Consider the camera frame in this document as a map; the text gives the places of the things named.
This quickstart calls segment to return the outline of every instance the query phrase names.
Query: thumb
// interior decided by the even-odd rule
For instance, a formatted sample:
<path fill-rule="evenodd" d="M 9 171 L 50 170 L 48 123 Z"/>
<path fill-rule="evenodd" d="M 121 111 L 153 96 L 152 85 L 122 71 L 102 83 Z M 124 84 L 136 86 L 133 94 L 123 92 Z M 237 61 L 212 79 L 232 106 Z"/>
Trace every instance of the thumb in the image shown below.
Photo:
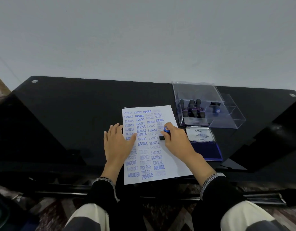
<path fill-rule="evenodd" d="M 136 140 L 136 136 L 137 136 L 137 133 L 134 133 L 132 134 L 132 136 L 130 137 L 130 144 L 133 146 L 134 143 L 135 143 L 135 140 Z"/>
<path fill-rule="evenodd" d="M 169 133 L 167 133 L 165 131 L 161 131 L 161 134 L 164 135 L 165 143 L 169 143 L 171 141 L 171 136 Z"/>

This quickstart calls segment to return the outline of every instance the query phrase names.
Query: patterned carpet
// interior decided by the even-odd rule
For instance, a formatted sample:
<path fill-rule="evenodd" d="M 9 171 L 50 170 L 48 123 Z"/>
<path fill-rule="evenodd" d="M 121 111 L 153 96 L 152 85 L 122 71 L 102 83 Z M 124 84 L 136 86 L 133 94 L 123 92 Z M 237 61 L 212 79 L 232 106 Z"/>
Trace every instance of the patterned carpet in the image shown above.
<path fill-rule="evenodd" d="M 0 91 L 0 100 L 4 95 Z M 267 188 L 242 187 L 244 191 L 266 190 Z M 184 194 L 199 193 L 198 185 L 179 184 L 179 192 Z M 59 231 L 65 226 L 70 216 L 82 204 L 82 199 L 55 199 L 43 198 L 34 201 L 23 197 L 17 192 L 9 191 L 0 186 L 0 193 L 13 199 L 24 210 L 39 215 L 40 224 L 38 231 Z M 190 231 L 193 229 L 192 211 L 196 203 L 189 204 L 143 204 L 143 218 L 148 231 Z M 296 231 L 296 208 L 264 207 L 277 221 L 288 230 Z"/>

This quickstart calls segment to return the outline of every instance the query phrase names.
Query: stack of paper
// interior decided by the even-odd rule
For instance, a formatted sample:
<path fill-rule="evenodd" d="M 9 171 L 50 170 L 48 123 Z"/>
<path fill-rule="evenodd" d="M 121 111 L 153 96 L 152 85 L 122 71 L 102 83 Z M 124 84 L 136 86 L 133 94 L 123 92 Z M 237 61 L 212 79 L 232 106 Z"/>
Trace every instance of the stack of paper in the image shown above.
<path fill-rule="evenodd" d="M 165 147 L 159 136 L 164 124 L 177 127 L 171 106 L 124 108 L 123 136 L 137 138 L 124 163 L 124 182 L 134 184 L 192 175 L 188 167 Z"/>

